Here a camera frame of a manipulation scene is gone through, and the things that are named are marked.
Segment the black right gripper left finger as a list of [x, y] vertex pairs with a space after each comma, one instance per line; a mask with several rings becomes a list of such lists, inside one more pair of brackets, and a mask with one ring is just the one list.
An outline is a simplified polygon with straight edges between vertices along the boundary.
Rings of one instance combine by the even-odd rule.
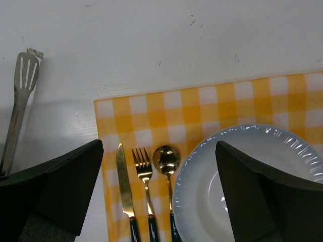
[[34, 167], [1, 173], [1, 241], [74, 241], [103, 157], [93, 140]]

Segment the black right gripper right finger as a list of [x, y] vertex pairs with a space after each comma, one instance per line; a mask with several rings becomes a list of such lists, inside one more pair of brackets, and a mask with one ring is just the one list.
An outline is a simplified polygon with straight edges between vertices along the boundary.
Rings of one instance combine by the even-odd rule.
[[215, 156], [235, 241], [322, 241], [322, 184], [225, 141], [217, 142]]

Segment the steel serving tongs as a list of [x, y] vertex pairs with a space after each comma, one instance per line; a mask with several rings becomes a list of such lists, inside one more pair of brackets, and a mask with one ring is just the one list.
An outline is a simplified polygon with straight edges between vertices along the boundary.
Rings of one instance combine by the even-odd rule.
[[14, 74], [14, 105], [1, 159], [1, 176], [8, 176], [22, 127], [28, 99], [38, 79], [43, 53], [28, 48], [18, 54]]

